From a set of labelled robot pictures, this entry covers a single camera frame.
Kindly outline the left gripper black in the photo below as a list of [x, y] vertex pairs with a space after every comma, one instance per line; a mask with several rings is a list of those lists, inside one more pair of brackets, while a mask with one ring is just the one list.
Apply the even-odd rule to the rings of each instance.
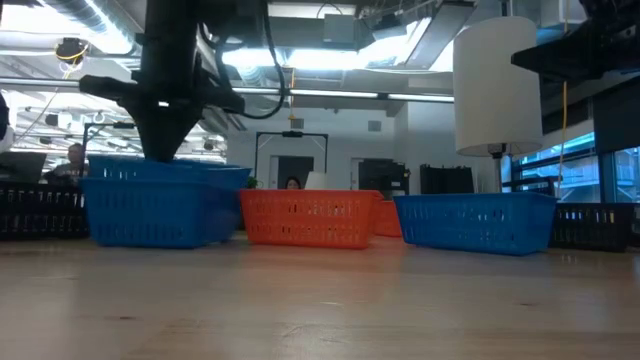
[[[245, 100], [228, 86], [218, 84], [213, 73], [196, 67], [192, 75], [180, 81], [162, 82], [137, 72], [135, 83], [111, 77], [85, 75], [79, 80], [79, 90], [96, 97], [116, 102], [127, 110], [136, 124], [146, 159], [170, 162], [187, 134], [202, 118], [203, 107], [217, 107], [239, 113], [245, 109]], [[163, 150], [160, 103], [168, 104], [166, 133]]]

